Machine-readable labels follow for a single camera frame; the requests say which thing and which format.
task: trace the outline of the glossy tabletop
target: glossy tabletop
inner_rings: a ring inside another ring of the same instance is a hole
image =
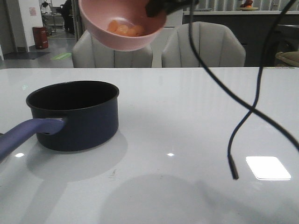
[[[213,71],[253,102],[257,68]],[[202,68],[0,70],[0,132],[32,118],[28,94],[73,80],[118,86],[119,130],[81,152],[36,136],[18,147],[0,163],[1,224],[298,224],[298,151],[252,115],[233,142],[233,180],[227,145],[247,110]],[[299,139],[299,69],[264,69],[257,108]],[[265,157],[289,176],[257,178],[249,159]]]

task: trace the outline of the floor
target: floor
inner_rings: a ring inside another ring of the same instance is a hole
[[[73,68],[71,56],[55,59],[54,57],[63,54],[71,53],[73,46],[76,43],[75,35],[66,33],[63,29],[57,29],[52,35],[48,36],[49,47],[46,49],[32,49],[31,52],[49,52],[36,59],[0,59],[0,69],[5,68]]]

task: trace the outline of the red trash bin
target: red trash bin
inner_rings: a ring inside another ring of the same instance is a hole
[[[36,49],[48,48],[48,38],[46,33],[46,27],[33,27],[33,37],[36,44]]]

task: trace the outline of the purple handle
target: purple handle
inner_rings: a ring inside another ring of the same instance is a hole
[[[0,162],[35,133],[55,134],[64,124],[60,118],[36,118],[18,124],[0,136]]]

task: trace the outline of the wire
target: wire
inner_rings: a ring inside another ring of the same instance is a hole
[[[249,111],[247,114],[244,116],[244,118],[240,121],[240,123],[236,126],[234,129],[229,143],[228,143],[228,164],[232,173],[233,179],[237,180],[239,179],[239,175],[236,169],[235,162],[233,160],[233,157],[231,155],[231,146],[232,142],[234,139],[234,136],[236,135],[237,131],[240,129],[240,127],[244,124],[244,122],[247,120],[247,118],[252,114],[256,114],[266,122],[268,122],[270,125],[272,125],[274,128],[276,128],[278,131],[280,131],[294,146],[295,148],[299,151],[299,143],[297,140],[287,131],[285,130],[280,124],[269,118],[267,115],[264,113],[260,112],[259,110],[256,109],[256,105],[259,99],[259,93],[260,93],[260,85],[261,85],[261,79],[262,79],[262,73],[263,73],[263,65],[265,61],[265,53],[267,49],[268,42],[271,38],[272,33],[274,32],[275,27],[278,25],[280,22],[281,18],[285,15],[285,13],[290,9],[292,4],[296,0],[290,0],[290,2],[284,7],[282,12],[278,15],[274,23],[272,24],[266,38],[263,44],[262,48],[262,54],[261,54],[261,59],[260,59],[260,65],[259,65],[259,71],[257,75],[257,82],[256,82],[256,96],[254,103],[252,105],[247,104],[245,101],[243,101],[241,98],[239,98],[237,95],[235,95],[228,87],[226,87],[215,75],[214,73],[207,67],[207,65],[204,63],[204,61],[200,58],[199,53],[196,51],[196,48],[194,46],[194,41],[193,41],[193,36],[192,36],[192,21],[193,21],[193,13],[194,13],[194,7],[195,7],[195,1],[193,0],[191,5],[190,5],[190,20],[189,20],[189,43],[192,48],[192,51],[195,55],[195,57],[198,59],[199,63],[201,66],[205,69],[205,71],[208,73],[208,75],[235,101],[237,101],[239,104],[242,106],[246,107]]]

